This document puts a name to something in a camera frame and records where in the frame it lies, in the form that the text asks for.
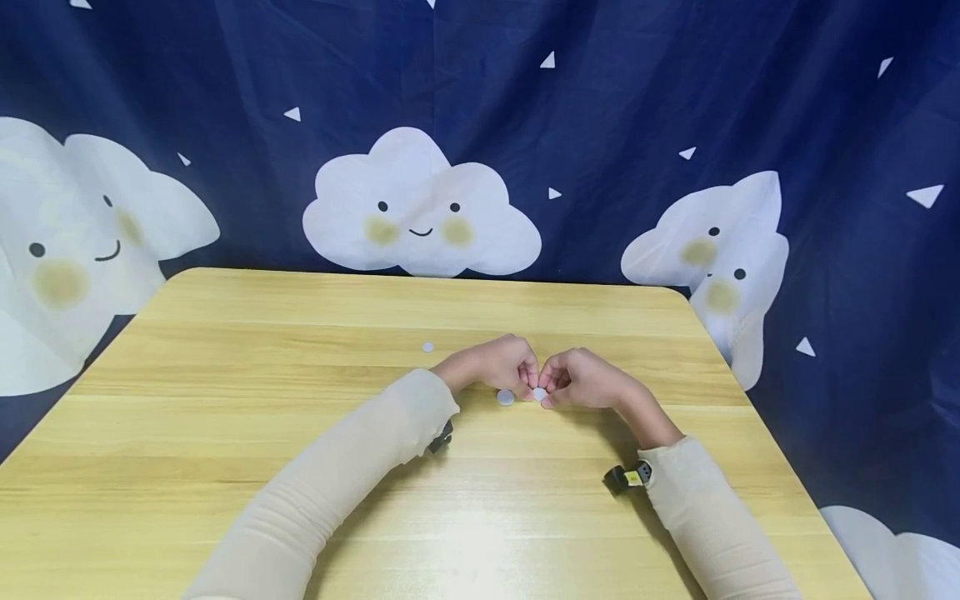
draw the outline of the fabric curtain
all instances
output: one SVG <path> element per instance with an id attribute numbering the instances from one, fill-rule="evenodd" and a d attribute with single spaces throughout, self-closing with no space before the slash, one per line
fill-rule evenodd
<path id="1" fill-rule="evenodd" d="M 960 583 L 960 5 L 8 0 L 0 457 L 205 265 L 671 286 L 878 598 Z"/>

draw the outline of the navy blue backdrop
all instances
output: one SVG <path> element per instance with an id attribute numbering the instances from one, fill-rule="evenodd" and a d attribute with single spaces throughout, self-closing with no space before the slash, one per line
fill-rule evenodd
<path id="1" fill-rule="evenodd" d="M 4 0 L 0 39 L 0 116 L 203 199 L 219 239 L 166 276 L 355 271 L 304 211 L 395 128 L 489 166 L 540 233 L 529 267 L 461 276 L 636 281 L 621 257 L 668 206 L 776 172 L 789 255 L 750 398 L 819 507 L 947 542 L 917 560 L 960 579 L 960 4 Z M 66 387 L 0 398 L 0 456 Z"/>

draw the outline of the long sleeve shirt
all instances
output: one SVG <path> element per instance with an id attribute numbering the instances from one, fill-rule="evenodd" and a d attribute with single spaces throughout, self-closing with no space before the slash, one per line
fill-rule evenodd
<path id="1" fill-rule="evenodd" d="M 185 600 L 301 600 L 317 555 L 394 467 L 460 412 L 434 373 L 412 371 L 325 431 L 237 518 Z M 799 598 L 756 521 L 693 438 L 639 452 L 648 493 L 710 598 Z"/>

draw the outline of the wooden table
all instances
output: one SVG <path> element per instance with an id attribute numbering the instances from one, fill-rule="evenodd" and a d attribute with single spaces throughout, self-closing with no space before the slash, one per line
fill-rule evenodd
<path id="1" fill-rule="evenodd" d="M 868 598 L 687 302 L 665 289 L 198 269 L 172 279 L 0 467 L 0 598 L 175 598 L 289 459 L 414 367 L 503 332 L 586 346 L 712 452 L 805 598 Z M 421 350 L 432 342 L 432 353 Z M 701 595 L 613 415 L 458 397 L 453 443 L 338 530 L 308 598 Z"/>

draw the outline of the white token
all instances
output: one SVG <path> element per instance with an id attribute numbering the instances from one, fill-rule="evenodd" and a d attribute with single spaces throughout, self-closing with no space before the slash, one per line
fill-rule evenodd
<path id="1" fill-rule="evenodd" d="M 500 406 L 510 406 L 514 403 L 514 393 L 510 390 L 500 390 L 496 393 L 496 401 Z"/>

